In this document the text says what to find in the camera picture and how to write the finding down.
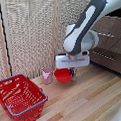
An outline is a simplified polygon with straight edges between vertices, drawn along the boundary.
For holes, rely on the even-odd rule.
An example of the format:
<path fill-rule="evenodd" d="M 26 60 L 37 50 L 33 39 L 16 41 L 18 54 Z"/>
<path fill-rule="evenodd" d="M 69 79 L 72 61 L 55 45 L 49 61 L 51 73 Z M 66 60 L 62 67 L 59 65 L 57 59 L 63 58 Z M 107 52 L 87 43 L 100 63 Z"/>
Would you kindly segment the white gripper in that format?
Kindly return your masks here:
<path fill-rule="evenodd" d="M 66 53 L 61 53 L 55 57 L 55 61 L 57 69 L 68 68 L 69 74 L 72 73 L 72 68 L 75 67 L 73 69 L 73 78 L 75 78 L 77 67 L 84 67 L 90 63 L 89 51 L 81 52 L 78 55 L 72 56 L 71 58 L 68 58 Z"/>

